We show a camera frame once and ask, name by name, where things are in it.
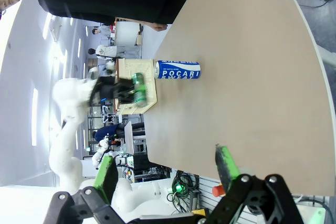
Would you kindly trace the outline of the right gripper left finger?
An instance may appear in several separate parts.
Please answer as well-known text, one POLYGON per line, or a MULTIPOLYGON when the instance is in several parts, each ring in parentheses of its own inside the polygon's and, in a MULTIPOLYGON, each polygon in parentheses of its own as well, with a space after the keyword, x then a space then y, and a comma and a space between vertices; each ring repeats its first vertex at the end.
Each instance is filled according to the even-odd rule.
POLYGON ((124 223, 111 207, 118 182, 115 159, 103 158, 93 186, 80 189, 74 195, 66 191, 56 192, 49 205, 50 223, 83 223, 94 218, 97 223, 124 223))

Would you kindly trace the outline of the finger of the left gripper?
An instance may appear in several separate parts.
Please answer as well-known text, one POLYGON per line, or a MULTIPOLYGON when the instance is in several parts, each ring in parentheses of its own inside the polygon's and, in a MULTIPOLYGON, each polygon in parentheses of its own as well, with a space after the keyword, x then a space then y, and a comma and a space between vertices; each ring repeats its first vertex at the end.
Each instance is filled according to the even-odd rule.
POLYGON ((118 92, 117 99, 121 104, 130 104, 135 102, 135 92, 118 92))
POLYGON ((134 89, 132 79, 119 78, 115 84, 116 89, 134 89))

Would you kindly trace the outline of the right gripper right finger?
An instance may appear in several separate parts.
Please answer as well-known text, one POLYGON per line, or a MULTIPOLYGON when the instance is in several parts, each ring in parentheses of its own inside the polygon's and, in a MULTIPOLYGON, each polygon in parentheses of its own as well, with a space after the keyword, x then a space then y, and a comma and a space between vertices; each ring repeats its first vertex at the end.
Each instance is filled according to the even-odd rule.
POLYGON ((220 200, 207 223, 236 223, 244 208, 263 216, 264 223, 304 223, 292 194, 279 174, 265 179, 243 174, 228 148, 216 145, 215 163, 225 196, 220 200))

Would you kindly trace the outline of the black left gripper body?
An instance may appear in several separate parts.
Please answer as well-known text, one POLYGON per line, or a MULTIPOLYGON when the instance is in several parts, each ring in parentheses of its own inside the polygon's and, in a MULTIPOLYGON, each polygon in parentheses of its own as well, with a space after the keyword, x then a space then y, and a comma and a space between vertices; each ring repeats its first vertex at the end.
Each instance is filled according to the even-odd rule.
POLYGON ((115 81, 113 76, 100 76, 97 79, 96 84, 94 85, 90 99, 89 105, 93 104, 93 101, 96 97, 96 94, 99 95, 99 98, 113 99, 117 97, 117 93, 121 89, 122 85, 119 82, 115 81))

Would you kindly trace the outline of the person right hand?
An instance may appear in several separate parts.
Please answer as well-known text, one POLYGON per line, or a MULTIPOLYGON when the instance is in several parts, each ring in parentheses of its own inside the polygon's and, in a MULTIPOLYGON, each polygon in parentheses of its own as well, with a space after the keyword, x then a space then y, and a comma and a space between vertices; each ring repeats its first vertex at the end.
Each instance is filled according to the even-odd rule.
POLYGON ((147 26, 151 27, 155 31, 164 31, 167 29, 167 24, 147 23, 147 26))

